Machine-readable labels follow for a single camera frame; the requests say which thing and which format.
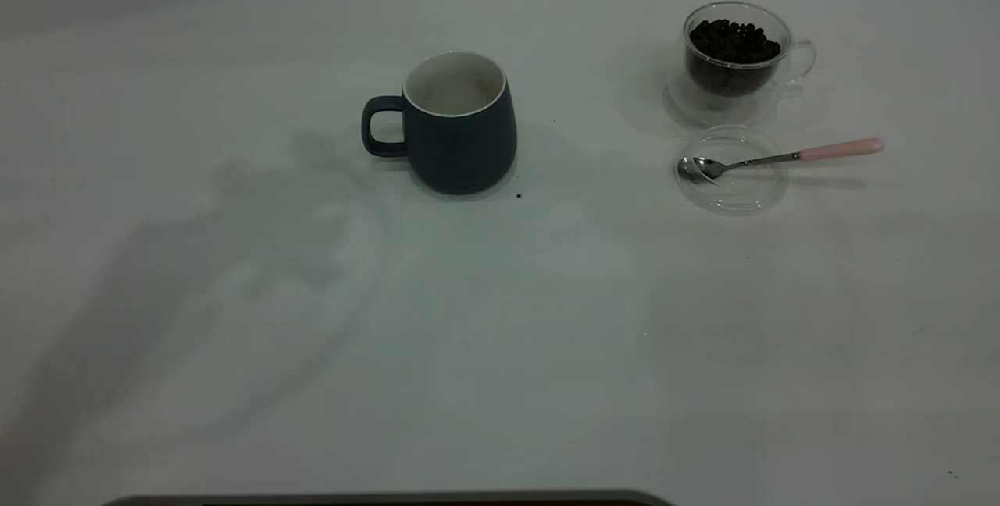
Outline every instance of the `mug rim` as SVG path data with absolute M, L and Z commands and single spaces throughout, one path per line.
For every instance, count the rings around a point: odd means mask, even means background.
M 691 25 L 691 19 L 694 18 L 698 12 L 717 7 L 718 5 L 742 5 L 742 7 L 753 8 L 764 12 L 764 14 L 774 18 L 782 26 L 782 29 L 785 29 L 785 33 L 788 35 L 788 46 L 781 48 L 781 52 L 778 53 L 778 55 L 775 55 L 771 59 L 763 62 L 728 62 L 702 53 L 701 50 L 691 43 L 691 32 L 688 28 Z M 795 45 L 795 40 L 792 37 L 792 30 L 789 28 L 788 23 L 785 23 L 780 16 L 775 14 L 775 12 L 771 12 L 770 10 L 762 7 L 761 5 L 755 5 L 744 1 L 718 1 L 708 3 L 707 5 L 700 5 L 700 7 L 696 8 L 694 12 L 691 12 L 691 14 L 684 19 L 684 28 L 681 30 L 681 33 L 684 34 L 684 43 L 687 45 L 689 51 L 693 51 L 694 54 L 705 62 L 710 62 L 712 65 L 718 65 L 719 67 L 725 67 L 728 69 L 763 69 L 764 67 L 770 67 L 771 65 L 774 65 L 775 62 L 779 62 L 787 57 L 789 51 L 792 50 L 792 46 Z
M 502 84 L 500 86 L 500 90 L 497 91 L 496 96 L 494 96 L 492 100 L 490 100 L 489 102 L 487 102 L 482 107 L 475 108 L 475 110 L 472 110 L 470 112 L 463 112 L 461 114 L 440 114 L 438 112 L 432 112 L 430 110 L 426 110 L 425 108 L 423 108 L 422 106 L 420 106 L 419 104 L 417 104 L 413 100 L 413 98 L 410 97 L 410 93 L 409 93 L 409 91 L 407 90 L 407 87 L 406 87 L 407 83 L 410 80 L 410 77 L 413 76 L 413 73 L 415 73 L 417 71 L 417 69 L 423 67 L 429 61 L 436 61 L 436 60 L 438 60 L 440 58 L 449 57 L 450 55 L 472 55 L 473 57 L 478 57 L 479 59 L 482 59 L 483 61 L 489 62 L 490 65 L 493 65 L 493 68 L 500 72 L 500 78 L 502 79 Z M 475 114 L 478 114 L 480 112 L 486 111 L 490 107 L 492 107 L 493 104 L 496 104 L 497 100 L 500 100 L 500 97 L 503 97 L 503 95 L 504 95 L 505 92 L 507 92 L 507 73 L 504 72 L 503 67 L 500 66 L 499 62 L 493 61 L 489 57 L 486 57 L 486 55 L 483 55 L 481 53 L 477 53 L 475 51 L 449 50 L 449 51 L 446 51 L 444 53 L 439 53 L 439 54 L 436 54 L 436 55 L 430 55 L 430 57 L 426 57 L 426 58 L 424 58 L 423 61 L 418 62 L 412 69 L 410 69 L 406 73 L 406 76 L 403 77 L 403 97 L 406 98 L 406 101 L 410 104 L 410 106 L 413 106 L 417 110 L 420 110 L 421 112 L 423 112 L 423 113 L 425 113 L 425 114 L 427 114 L 429 116 L 434 116 L 436 118 L 465 118 L 465 117 L 468 117 L 468 116 L 475 115 Z

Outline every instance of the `dark blue mug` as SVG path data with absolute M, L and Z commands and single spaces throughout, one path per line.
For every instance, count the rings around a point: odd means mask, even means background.
M 403 142 L 372 137 L 378 112 L 401 112 Z M 413 171 L 444 194 L 474 194 L 500 181 L 517 153 L 517 123 L 503 69 L 475 53 L 431 57 L 403 80 L 402 96 L 365 104 L 361 138 L 376 157 L 406 157 Z

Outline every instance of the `mug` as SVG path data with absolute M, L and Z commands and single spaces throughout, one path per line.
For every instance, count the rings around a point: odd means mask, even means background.
M 403 142 L 372 137 L 378 112 L 401 112 Z M 500 181 L 517 153 L 517 123 L 507 76 L 482 55 L 451 52 L 422 61 L 403 79 L 402 96 L 365 104 L 361 138 L 376 157 L 406 157 L 428 186 L 474 194 Z
M 764 62 L 740 64 L 700 51 L 691 42 L 691 30 L 716 20 L 753 23 L 768 40 L 778 43 L 778 54 Z M 802 60 L 793 71 L 792 56 L 799 53 Z M 744 2 L 718 2 L 691 12 L 684 21 L 667 87 L 681 111 L 702 124 L 749 125 L 774 110 L 788 87 L 815 64 L 813 43 L 795 40 L 774 12 Z

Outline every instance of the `glass cup handle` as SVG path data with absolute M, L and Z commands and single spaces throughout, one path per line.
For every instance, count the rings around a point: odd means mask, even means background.
M 795 61 L 796 52 L 800 53 L 797 62 Z M 789 85 L 797 85 L 816 65 L 816 46 L 810 40 L 799 40 L 792 44 L 788 55 L 792 60 L 791 74 L 793 75 L 788 83 Z

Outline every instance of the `mug handle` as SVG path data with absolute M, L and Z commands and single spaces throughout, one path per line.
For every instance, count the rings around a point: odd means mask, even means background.
M 372 116 L 379 112 L 402 112 L 402 96 L 376 96 L 365 104 L 365 112 L 361 115 L 361 139 L 365 149 L 376 157 L 405 157 L 406 142 L 383 143 L 372 137 Z
M 795 55 L 796 50 L 805 53 L 806 60 L 804 62 L 802 60 L 799 62 L 792 62 L 792 74 L 795 76 L 788 79 L 789 85 L 799 84 L 799 82 L 809 74 L 809 71 L 812 71 L 813 66 L 816 65 L 816 46 L 814 46 L 811 40 L 799 40 L 792 44 L 792 47 L 790 47 L 790 51 L 788 52 L 789 57 Z

